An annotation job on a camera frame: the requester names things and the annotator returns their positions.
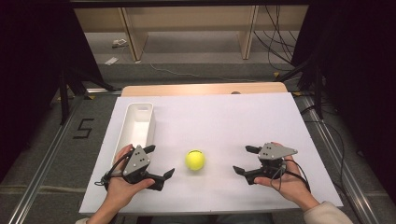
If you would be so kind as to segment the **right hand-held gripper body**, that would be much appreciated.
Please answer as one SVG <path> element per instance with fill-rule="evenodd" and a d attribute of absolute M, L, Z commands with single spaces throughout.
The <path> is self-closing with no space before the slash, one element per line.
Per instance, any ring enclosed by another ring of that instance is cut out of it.
<path fill-rule="evenodd" d="M 279 179 L 287 170 L 284 158 L 297 153 L 298 150 L 294 148 L 274 143 L 264 144 L 258 154 L 263 174 L 271 179 Z"/>

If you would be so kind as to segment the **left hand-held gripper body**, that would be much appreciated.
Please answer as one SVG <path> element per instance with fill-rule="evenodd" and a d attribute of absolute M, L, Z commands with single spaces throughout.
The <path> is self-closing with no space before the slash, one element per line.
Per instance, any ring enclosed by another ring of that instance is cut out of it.
<path fill-rule="evenodd" d="M 122 176 L 125 181 L 135 184 L 147 178 L 147 168 L 150 164 L 149 154 L 140 145 L 133 148 L 130 156 L 127 157 Z"/>

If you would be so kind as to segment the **white plastic container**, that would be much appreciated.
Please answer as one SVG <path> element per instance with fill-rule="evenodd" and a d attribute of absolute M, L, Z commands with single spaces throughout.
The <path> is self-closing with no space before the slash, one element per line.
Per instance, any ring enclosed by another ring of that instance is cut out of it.
<path fill-rule="evenodd" d="M 124 147 L 147 147 L 153 144 L 155 132 L 154 106 L 151 103 L 130 103 L 124 109 L 125 115 L 120 126 L 114 155 Z"/>

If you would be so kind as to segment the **yellow tennis ball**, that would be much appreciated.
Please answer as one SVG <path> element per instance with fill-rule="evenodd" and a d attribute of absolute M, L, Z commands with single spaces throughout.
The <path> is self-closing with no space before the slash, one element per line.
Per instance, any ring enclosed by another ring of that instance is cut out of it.
<path fill-rule="evenodd" d="M 191 150 L 185 157 L 187 167 L 192 171 L 198 171 L 205 165 L 205 154 L 200 150 Z"/>

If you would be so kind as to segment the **person's left hand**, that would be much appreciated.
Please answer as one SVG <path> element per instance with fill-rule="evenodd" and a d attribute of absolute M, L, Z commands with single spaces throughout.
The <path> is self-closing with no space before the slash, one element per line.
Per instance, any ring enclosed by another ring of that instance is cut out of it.
<path fill-rule="evenodd" d="M 122 177 L 112 177 L 102 207 L 107 212 L 117 213 L 132 200 L 136 193 L 153 184 L 154 180 L 151 178 L 144 179 L 137 184 L 130 184 Z"/>

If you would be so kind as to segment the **person's right hand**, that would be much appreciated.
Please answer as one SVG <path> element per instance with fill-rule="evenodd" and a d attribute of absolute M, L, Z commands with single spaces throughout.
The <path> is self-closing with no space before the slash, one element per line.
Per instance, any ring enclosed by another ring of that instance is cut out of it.
<path fill-rule="evenodd" d="M 305 183 L 299 178 L 299 167 L 292 156 L 286 156 L 287 170 L 290 174 L 284 174 L 279 179 L 272 180 L 267 177 L 256 177 L 254 183 L 275 189 L 286 200 L 297 204 L 303 212 L 319 205 L 318 200 L 307 189 Z"/>

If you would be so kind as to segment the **white foam board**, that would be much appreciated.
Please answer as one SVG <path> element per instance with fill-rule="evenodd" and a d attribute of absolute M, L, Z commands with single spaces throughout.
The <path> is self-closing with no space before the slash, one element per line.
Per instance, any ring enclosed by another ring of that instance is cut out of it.
<path fill-rule="evenodd" d="M 123 213 L 143 216 L 209 215 L 290 210 L 294 203 L 271 188 L 249 185 L 233 169 L 260 166 L 257 155 L 245 146 L 278 142 L 298 150 L 294 159 L 302 166 L 317 200 L 342 202 L 305 127 L 292 96 L 287 93 L 216 94 L 201 96 L 120 97 L 115 103 L 106 136 L 80 213 L 90 215 L 103 202 L 106 191 L 97 181 L 108 171 L 130 103 L 154 106 L 155 132 L 150 173 L 163 175 L 174 169 L 161 191 L 144 189 L 123 208 Z M 191 150 L 205 154 L 205 165 L 190 170 L 185 157 Z"/>

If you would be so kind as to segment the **wooden table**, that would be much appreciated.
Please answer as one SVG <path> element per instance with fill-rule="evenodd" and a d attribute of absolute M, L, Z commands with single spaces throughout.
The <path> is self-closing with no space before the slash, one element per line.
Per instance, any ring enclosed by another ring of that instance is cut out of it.
<path fill-rule="evenodd" d="M 147 85 L 127 86 L 122 90 L 121 96 L 136 97 L 231 94 L 233 91 L 240 91 L 241 93 L 268 93 L 287 92 L 288 90 L 281 82 Z"/>

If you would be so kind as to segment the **black metal stand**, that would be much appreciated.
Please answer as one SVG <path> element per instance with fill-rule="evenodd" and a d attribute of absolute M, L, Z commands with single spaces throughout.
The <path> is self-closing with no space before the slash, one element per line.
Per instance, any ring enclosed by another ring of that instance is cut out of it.
<path fill-rule="evenodd" d="M 90 81 L 91 83 L 107 91 L 119 90 L 119 88 L 105 83 L 102 79 L 101 74 L 95 76 L 76 67 L 64 68 L 58 76 L 59 93 L 61 97 L 62 108 L 62 125 L 66 123 L 70 114 L 68 89 L 70 89 L 76 96 L 82 96 L 87 92 L 87 88 L 83 84 L 84 81 Z"/>
<path fill-rule="evenodd" d="M 290 70 L 285 75 L 280 75 L 276 78 L 276 82 L 284 82 L 290 78 L 301 73 L 297 87 L 300 91 L 306 91 L 311 85 L 314 85 L 314 109 L 320 119 L 323 119 L 321 109 L 321 89 L 322 89 L 322 74 L 320 71 L 318 59 L 315 56 L 310 56 L 306 61 Z"/>

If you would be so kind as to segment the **black curtain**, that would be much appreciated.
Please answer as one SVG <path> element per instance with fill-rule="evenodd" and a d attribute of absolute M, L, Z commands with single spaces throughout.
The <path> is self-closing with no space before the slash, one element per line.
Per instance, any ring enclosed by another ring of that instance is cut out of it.
<path fill-rule="evenodd" d="M 81 93 L 102 79 L 70 0 L 0 0 L 0 181 L 60 81 Z"/>
<path fill-rule="evenodd" d="M 309 0 L 292 63 L 308 58 L 335 13 L 322 64 L 326 89 L 389 197 L 396 202 L 396 0 Z"/>

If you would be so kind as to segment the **metal floor rail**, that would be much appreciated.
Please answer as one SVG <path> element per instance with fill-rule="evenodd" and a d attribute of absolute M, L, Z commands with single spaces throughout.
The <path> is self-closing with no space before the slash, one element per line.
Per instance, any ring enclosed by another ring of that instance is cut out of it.
<path fill-rule="evenodd" d="M 74 224 L 116 102 L 114 94 L 74 97 L 61 121 L 54 100 L 0 182 L 0 224 Z"/>
<path fill-rule="evenodd" d="M 303 99 L 302 104 L 304 105 L 302 114 L 306 114 L 309 117 L 307 123 L 312 123 L 316 126 L 321 140 L 329 151 L 334 166 L 339 172 L 338 186 L 344 191 L 344 195 L 360 224 L 379 224 L 379 219 L 373 207 L 346 164 L 345 145 L 341 134 L 332 125 L 326 123 L 324 119 L 318 117 L 313 107 L 314 101 L 312 99 Z"/>

